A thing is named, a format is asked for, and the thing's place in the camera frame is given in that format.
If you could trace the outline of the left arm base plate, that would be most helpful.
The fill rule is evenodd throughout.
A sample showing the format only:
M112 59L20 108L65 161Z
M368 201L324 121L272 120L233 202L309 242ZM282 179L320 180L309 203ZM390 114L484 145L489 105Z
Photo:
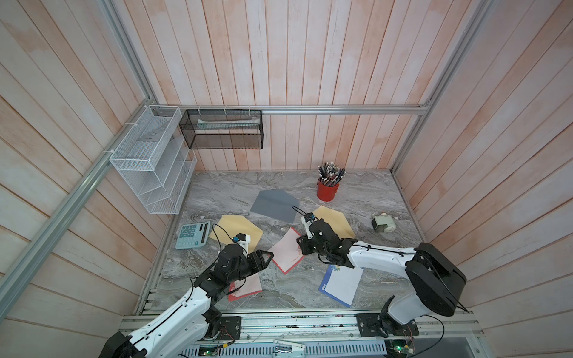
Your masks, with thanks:
M210 322L205 340L228 340L240 339L242 318L240 316L222 316Z

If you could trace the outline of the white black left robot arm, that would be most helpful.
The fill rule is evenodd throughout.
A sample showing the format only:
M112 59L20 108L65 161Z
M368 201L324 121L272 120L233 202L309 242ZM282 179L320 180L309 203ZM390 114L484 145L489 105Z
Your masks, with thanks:
M220 312L214 305L229 293L231 284L263 271L273 257L270 251L246 254L238 244L228 244L170 308L127 336L115 333L99 356L175 357L216 325Z

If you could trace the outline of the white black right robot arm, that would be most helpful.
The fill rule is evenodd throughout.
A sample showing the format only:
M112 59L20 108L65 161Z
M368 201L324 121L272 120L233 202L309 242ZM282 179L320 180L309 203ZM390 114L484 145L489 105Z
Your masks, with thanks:
M303 255L317 254L326 264L384 271L410 281L410 292L386 301L381 322L406 325L429 313L450 317L463 307L460 297L466 276L432 244L402 249L376 246L339 237L331 225L312 213L304 215L301 222L306 234L297 243Z

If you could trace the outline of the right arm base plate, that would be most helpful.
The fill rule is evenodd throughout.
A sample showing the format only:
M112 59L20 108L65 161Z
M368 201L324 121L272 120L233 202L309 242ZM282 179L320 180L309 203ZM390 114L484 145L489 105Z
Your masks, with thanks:
M416 322L406 325L395 322L390 316L381 313L359 313L356 315L361 337L414 337L419 335Z

